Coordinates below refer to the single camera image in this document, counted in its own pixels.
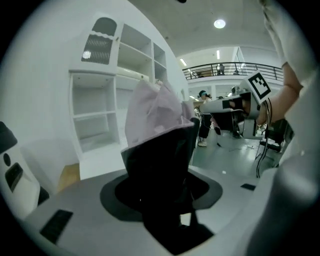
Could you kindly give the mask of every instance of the cable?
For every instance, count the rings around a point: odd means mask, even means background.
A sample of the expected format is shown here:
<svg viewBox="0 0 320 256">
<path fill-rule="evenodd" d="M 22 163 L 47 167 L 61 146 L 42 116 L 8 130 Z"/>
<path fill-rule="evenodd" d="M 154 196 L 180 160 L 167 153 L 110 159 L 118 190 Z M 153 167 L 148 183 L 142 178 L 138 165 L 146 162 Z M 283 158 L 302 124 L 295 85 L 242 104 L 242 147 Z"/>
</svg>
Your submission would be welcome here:
<svg viewBox="0 0 320 256">
<path fill-rule="evenodd" d="M 266 129 L 265 129 L 265 145 L 264 145 L 264 149 L 263 149 L 261 157 L 260 157 L 260 159 L 258 161 L 258 164 L 256 166 L 256 176 L 257 176 L 257 178 L 260 178 L 260 165 L 262 163 L 262 160 L 265 158 L 267 150 L 268 150 L 268 135 L 269 135 L 268 131 L 269 131 L 270 123 L 271 123 L 271 119 L 270 119 L 271 115 L 270 115 L 269 106 L 268 106 L 268 104 L 266 102 L 264 104 L 265 104 L 266 110 L 267 110 L 267 126 L 266 126 Z"/>
<path fill-rule="evenodd" d="M 271 110 L 271 117 L 270 117 L 270 124 L 271 124 L 271 121 L 272 121 L 272 115 L 273 115 L 274 111 L 272 110 L 272 104 L 271 104 L 271 100 L 270 100 L 270 98 L 268 98 L 268 100 L 269 100 L 269 103 L 270 103 L 270 110 Z"/>
</svg>

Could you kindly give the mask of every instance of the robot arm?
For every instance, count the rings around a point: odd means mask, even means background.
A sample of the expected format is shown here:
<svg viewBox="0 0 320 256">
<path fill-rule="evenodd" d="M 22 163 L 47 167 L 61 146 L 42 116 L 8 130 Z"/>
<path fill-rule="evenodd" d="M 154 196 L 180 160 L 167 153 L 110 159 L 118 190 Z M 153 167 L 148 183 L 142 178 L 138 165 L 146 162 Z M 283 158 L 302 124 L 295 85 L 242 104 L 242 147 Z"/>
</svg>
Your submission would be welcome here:
<svg viewBox="0 0 320 256">
<path fill-rule="evenodd" d="M 245 120 L 238 123 L 239 133 L 245 139 L 260 140 L 261 136 L 256 136 L 256 119 L 259 116 L 261 104 L 270 96 L 271 89 L 259 71 L 247 76 L 240 87 L 244 88 L 240 94 L 203 104 L 199 107 L 199 111 L 203 114 L 233 112 L 233 120 L 237 123 L 237 120 L 241 120 L 237 116 L 244 112 L 243 100 L 249 101 L 250 111 L 246 113 Z M 234 102 L 234 108 L 230 107 L 230 102 Z"/>
</svg>

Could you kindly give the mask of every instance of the vent grille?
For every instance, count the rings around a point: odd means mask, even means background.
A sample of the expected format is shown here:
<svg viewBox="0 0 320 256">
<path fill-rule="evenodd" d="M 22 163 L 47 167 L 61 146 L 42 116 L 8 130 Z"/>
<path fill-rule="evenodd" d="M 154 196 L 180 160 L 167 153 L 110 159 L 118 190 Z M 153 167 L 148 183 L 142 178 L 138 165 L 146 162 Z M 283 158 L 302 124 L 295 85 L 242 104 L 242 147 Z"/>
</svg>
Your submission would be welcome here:
<svg viewBox="0 0 320 256">
<path fill-rule="evenodd" d="M 9 170 L 5 173 L 5 180 L 11 190 L 13 192 L 20 181 L 24 170 L 21 166 L 16 162 Z"/>
<path fill-rule="evenodd" d="M 256 186 L 245 183 L 245 184 L 243 184 L 243 185 L 241 186 L 241 188 L 254 191 L 255 188 L 256 188 Z"/>
<path fill-rule="evenodd" d="M 112 43 L 113 40 L 110 38 L 104 38 L 95 34 L 89 35 L 81 61 L 108 65 Z"/>
<path fill-rule="evenodd" d="M 40 231 L 40 234 L 56 244 L 73 214 L 70 211 L 58 210 Z"/>
</svg>

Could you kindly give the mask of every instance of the pink cloth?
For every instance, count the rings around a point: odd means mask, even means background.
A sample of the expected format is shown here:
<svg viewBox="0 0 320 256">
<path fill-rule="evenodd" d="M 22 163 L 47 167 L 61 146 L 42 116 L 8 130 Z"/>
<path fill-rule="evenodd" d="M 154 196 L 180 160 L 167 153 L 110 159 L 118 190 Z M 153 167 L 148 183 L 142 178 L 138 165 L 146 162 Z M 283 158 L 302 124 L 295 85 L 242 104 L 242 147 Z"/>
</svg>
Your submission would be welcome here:
<svg viewBox="0 0 320 256">
<path fill-rule="evenodd" d="M 180 103 L 168 81 L 160 89 L 141 80 L 130 99 L 125 120 L 129 148 L 143 144 L 172 130 L 194 126 L 192 101 Z"/>
<path fill-rule="evenodd" d="M 218 127 L 220 129 L 217 121 L 213 117 L 211 117 L 210 121 L 213 123 L 213 127 Z"/>
</svg>

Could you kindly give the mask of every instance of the white wall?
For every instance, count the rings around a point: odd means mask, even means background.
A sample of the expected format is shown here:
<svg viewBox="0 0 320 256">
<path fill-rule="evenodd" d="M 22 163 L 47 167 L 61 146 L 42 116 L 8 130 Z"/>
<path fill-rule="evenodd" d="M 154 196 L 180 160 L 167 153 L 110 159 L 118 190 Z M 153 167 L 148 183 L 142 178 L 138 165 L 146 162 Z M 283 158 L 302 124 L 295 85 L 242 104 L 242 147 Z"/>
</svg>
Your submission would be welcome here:
<svg viewBox="0 0 320 256">
<path fill-rule="evenodd" d="M 109 14 L 150 37 L 166 52 L 167 77 L 176 91 L 188 83 L 168 44 L 127 0 L 47 1 L 11 44 L 0 71 L 0 120 L 15 134 L 41 185 L 57 191 L 63 167 L 78 162 L 69 118 L 69 64 L 77 37 L 96 12 Z"/>
<path fill-rule="evenodd" d="M 220 59 L 217 59 L 217 50 L 220 51 Z M 214 47 L 198 51 L 193 51 L 177 57 L 178 64 L 181 69 L 188 69 L 191 67 L 219 63 L 219 62 L 233 62 L 233 53 L 235 47 Z M 183 59 L 187 66 L 184 66 L 180 59 Z"/>
<path fill-rule="evenodd" d="M 276 51 L 244 46 L 241 46 L 240 50 L 245 62 L 259 63 L 281 68 Z"/>
</svg>

